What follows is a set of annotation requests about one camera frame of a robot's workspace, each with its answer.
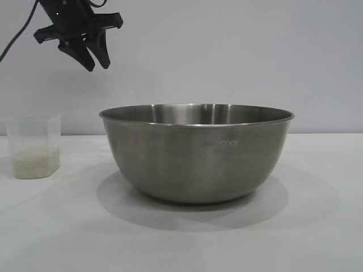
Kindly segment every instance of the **rice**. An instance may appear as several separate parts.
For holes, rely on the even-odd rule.
[[[14,176],[18,179],[40,179],[49,177],[61,166],[60,149],[48,146],[29,148],[15,154]]]

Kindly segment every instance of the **black cable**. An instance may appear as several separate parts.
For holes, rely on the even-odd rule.
[[[106,5],[107,0],[103,0],[103,3],[102,3],[102,4],[100,4],[100,5],[95,4],[95,3],[94,3],[94,2],[92,2],[91,0],[87,0],[87,2],[88,2],[88,4],[90,4],[90,6],[92,6],[92,7],[103,7],[104,5]]]
[[[2,60],[5,58],[7,52],[10,50],[10,48],[12,47],[12,45],[14,44],[14,42],[16,42],[16,40],[20,37],[21,34],[23,34],[23,32],[25,31],[25,29],[28,27],[28,25],[30,24],[30,21],[33,18],[34,12],[36,10],[36,7],[38,5],[39,0],[35,0],[34,6],[32,11],[30,12],[29,18],[26,21],[25,25],[21,28],[21,30],[14,36],[14,38],[12,38],[12,40],[9,42],[9,44],[7,45],[7,47],[5,47],[5,50],[2,52],[2,54],[0,55],[0,62],[2,62]]]

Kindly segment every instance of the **white tabletop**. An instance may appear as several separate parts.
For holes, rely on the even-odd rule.
[[[172,207],[139,195],[104,136],[17,180],[0,138],[1,272],[363,271],[363,134],[289,135],[254,195]]]

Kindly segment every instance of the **translucent plastic cup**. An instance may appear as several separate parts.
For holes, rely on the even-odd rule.
[[[49,177],[61,166],[61,116],[28,115],[6,121],[14,176],[18,179]]]

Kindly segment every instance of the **robotic arm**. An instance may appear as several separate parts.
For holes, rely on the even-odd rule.
[[[89,51],[104,69],[110,65],[106,46],[106,30],[121,28],[123,20],[119,13],[95,14],[91,0],[38,0],[53,22],[53,25],[35,32],[35,39],[44,41],[58,39],[59,50],[73,57],[88,71],[93,71],[95,62]]]

